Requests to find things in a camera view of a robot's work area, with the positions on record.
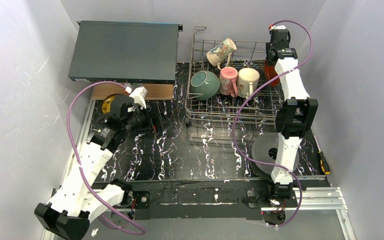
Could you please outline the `white floral bowl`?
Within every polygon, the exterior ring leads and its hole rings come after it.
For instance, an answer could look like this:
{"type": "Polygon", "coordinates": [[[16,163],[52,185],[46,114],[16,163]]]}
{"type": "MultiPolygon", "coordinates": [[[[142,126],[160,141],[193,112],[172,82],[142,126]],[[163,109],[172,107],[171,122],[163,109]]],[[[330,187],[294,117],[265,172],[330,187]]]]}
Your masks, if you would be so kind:
{"type": "Polygon", "coordinates": [[[199,101],[212,98],[220,87],[219,77],[210,71],[199,71],[190,79],[189,97],[199,101]]]}

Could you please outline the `cream seahorse mug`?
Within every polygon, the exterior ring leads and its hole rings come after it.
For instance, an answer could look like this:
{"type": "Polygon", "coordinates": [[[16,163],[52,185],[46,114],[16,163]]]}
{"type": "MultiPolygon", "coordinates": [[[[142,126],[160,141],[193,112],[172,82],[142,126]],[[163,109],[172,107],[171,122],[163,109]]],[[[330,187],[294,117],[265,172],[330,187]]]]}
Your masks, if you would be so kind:
{"type": "Polygon", "coordinates": [[[237,50],[237,46],[233,40],[227,38],[217,44],[214,48],[206,53],[208,62],[217,67],[219,70],[222,69],[222,63],[226,60],[226,67],[229,66],[233,53],[237,50]]]}

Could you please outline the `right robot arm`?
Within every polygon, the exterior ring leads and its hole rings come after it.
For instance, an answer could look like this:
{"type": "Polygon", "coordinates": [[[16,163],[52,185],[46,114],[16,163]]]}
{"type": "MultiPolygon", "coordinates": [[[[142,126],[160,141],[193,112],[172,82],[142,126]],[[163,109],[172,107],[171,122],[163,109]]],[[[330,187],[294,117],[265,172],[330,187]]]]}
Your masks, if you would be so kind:
{"type": "Polygon", "coordinates": [[[284,103],[276,118],[278,148],[270,176],[274,183],[271,195],[288,199],[293,191],[293,176],[298,148],[311,129],[318,101],[307,93],[298,70],[298,54],[290,47],[291,35],[285,26],[272,26],[270,41],[266,44],[266,61],[272,66],[281,85],[284,103]]]}

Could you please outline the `yellow patterned plate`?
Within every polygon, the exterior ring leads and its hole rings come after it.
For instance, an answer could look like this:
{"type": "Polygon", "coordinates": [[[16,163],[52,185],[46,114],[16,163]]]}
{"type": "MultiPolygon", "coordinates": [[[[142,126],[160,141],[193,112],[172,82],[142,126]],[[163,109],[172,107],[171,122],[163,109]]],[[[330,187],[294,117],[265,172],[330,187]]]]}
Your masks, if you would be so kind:
{"type": "Polygon", "coordinates": [[[102,102],[102,106],[101,106],[101,111],[103,114],[107,114],[110,112],[111,110],[111,103],[112,101],[117,97],[119,96],[118,93],[116,94],[111,94],[109,95],[108,97],[106,97],[103,102],[102,102]]]}

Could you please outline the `pink interior mug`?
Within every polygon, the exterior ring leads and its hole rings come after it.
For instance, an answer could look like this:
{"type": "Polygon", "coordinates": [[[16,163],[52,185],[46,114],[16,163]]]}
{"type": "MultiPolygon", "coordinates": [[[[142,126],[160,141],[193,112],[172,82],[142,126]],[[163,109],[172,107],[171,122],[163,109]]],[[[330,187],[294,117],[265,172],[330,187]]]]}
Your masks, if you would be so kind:
{"type": "Polygon", "coordinates": [[[239,90],[237,88],[238,71],[233,67],[224,67],[220,70],[219,92],[225,96],[237,97],[239,90]]]}

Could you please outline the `red plate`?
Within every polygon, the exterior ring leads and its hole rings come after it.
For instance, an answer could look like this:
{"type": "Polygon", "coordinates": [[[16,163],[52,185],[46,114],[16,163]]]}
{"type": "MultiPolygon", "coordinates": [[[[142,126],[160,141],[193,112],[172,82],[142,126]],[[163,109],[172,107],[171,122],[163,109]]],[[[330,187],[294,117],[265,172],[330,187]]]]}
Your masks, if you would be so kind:
{"type": "MultiPolygon", "coordinates": [[[[264,61],[264,76],[267,81],[273,79],[278,74],[275,71],[275,67],[273,64],[271,64],[267,59],[264,61]]],[[[277,78],[274,81],[272,81],[269,85],[271,87],[276,87],[280,83],[280,79],[277,78]]]]}

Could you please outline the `green interior mug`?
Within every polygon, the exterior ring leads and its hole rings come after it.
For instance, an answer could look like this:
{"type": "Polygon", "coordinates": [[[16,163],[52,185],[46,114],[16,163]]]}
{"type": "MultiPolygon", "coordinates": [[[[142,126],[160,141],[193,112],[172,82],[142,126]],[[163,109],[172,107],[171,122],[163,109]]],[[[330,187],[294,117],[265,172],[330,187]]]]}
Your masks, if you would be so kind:
{"type": "Polygon", "coordinates": [[[260,73],[253,68],[243,68],[238,72],[237,89],[238,96],[248,99],[255,91],[260,80],[260,73]]]}

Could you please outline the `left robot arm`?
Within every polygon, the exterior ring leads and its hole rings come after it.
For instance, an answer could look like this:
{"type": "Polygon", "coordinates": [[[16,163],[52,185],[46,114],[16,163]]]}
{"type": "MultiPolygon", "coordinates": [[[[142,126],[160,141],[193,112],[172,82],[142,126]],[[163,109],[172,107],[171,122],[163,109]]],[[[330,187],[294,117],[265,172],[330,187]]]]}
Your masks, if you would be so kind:
{"type": "Polygon", "coordinates": [[[64,240],[81,240],[91,223],[125,199],[132,206],[131,184],[115,179],[101,191],[92,184],[118,147],[133,134],[162,132],[170,125],[159,102],[116,94],[102,104],[102,114],[92,125],[83,150],[75,152],[77,163],[47,203],[39,203],[34,214],[49,232],[64,240]]]}

